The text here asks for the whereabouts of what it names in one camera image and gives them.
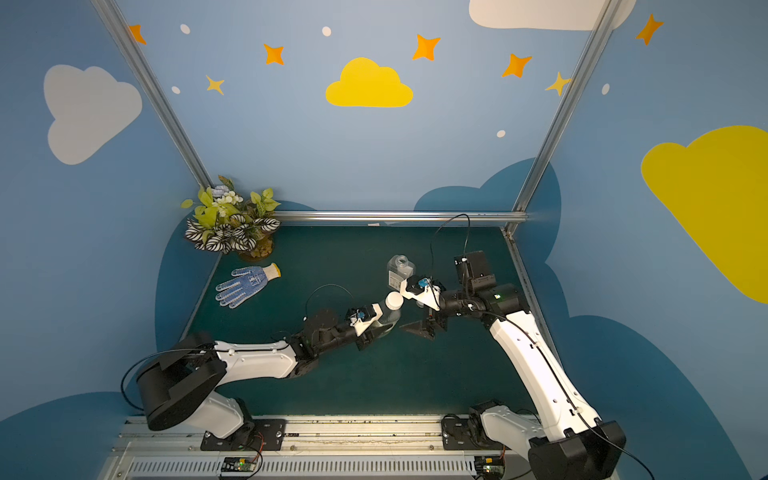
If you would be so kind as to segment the round clear bottle green label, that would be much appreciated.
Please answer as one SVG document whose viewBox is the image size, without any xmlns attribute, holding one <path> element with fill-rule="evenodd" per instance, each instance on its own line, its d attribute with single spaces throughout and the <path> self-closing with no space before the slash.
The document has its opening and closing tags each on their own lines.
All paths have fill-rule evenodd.
<svg viewBox="0 0 768 480">
<path fill-rule="evenodd" d="M 401 317 L 401 311 L 391 311 L 385 304 L 382 304 L 382 316 L 377 320 L 377 325 L 397 324 Z"/>
</svg>

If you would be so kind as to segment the white cap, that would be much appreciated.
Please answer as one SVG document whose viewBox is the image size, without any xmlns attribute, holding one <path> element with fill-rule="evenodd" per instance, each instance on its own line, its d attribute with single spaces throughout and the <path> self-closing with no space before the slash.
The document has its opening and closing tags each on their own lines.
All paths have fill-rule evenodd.
<svg viewBox="0 0 768 480">
<path fill-rule="evenodd" d="M 400 310 L 403 303 L 404 299 L 399 292 L 392 291 L 385 298 L 385 305 L 391 311 Z"/>
</svg>

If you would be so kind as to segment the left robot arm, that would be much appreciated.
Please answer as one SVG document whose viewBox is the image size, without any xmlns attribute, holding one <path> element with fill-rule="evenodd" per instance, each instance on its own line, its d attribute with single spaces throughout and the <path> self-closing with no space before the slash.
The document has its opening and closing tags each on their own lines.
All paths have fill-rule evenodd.
<svg viewBox="0 0 768 480">
<path fill-rule="evenodd" d="M 386 335 L 401 312 L 381 303 L 352 308 L 343 318 L 323 309 L 307 318 L 303 329 L 268 344 L 215 341 L 205 333 L 190 335 L 174 348 L 146 360 L 136 375 L 142 408 L 151 431 L 180 424 L 202 428 L 219 439 L 235 439 L 252 430 L 244 403 L 216 389 L 258 378 L 294 378 L 311 371 L 321 355 L 347 345 L 364 350 Z"/>
</svg>

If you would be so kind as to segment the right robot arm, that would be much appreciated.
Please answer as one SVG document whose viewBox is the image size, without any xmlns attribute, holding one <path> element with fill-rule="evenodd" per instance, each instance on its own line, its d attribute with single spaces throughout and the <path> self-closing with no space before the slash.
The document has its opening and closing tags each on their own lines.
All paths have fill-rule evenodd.
<svg viewBox="0 0 768 480">
<path fill-rule="evenodd" d="M 428 277 L 400 281 L 401 296 L 426 308 L 423 320 L 407 330 L 431 339 L 451 318 L 481 321 L 514 366 L 537 421 L 489 401 L 471 408 L 468 429 L 481 448 L 500 444 L 525 458 L 537 479 L 608 479 L 617 467 L 626 436 L 615 421 L 604 421 L 580 395 L 555 359 L 525 296 L 500 284 L 481 251 L 454 260 L 459 287 L 444 290 Z"/>
</svg>

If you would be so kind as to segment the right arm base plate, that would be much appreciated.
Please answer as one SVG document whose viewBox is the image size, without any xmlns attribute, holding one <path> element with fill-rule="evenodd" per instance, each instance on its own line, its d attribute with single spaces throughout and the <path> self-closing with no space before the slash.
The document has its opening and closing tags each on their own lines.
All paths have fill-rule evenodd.
<svg viewBox="0 0 768 480">
<path fill-rule="evenodd" d="M 490 440 L 482 430 L 479 420 L 447 414 L 440 420 L 444 450 L 493 450 L 502 451 L 504 446 Z"/>
</svg>

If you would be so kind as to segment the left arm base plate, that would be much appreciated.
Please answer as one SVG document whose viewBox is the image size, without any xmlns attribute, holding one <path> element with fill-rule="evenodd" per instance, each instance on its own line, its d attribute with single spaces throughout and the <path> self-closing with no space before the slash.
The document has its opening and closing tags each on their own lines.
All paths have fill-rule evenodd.
<svg viewBox="0 0 768 480">
<path fill-rule="evenodd" d="M 287 421 L 282 418 L 252 419 L 233 434 L 219 438 L 206 431 L 202 451 L 279 451 L 285 438 Z"/>
</svg>

